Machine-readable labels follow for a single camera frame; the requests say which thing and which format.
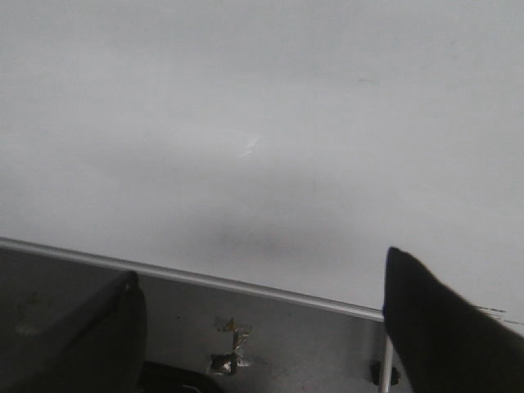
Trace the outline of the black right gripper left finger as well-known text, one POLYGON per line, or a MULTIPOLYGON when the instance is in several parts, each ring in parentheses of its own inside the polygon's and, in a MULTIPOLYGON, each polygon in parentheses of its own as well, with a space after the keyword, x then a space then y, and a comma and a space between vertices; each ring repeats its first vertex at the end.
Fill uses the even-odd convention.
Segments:
POLYGON ((85 302, 1 352, 3 392, 133 392, 147 346, 138 276, 124 271, 85 302))

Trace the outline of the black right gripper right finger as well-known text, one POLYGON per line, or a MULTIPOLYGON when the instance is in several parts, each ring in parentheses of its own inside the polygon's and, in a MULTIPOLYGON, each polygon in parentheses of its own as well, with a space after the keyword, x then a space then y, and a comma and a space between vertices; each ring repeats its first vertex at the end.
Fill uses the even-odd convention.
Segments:
POLYGON ((393 246, 386 255, 383 316, 413 391, 523 390, 523 337, 393 246))

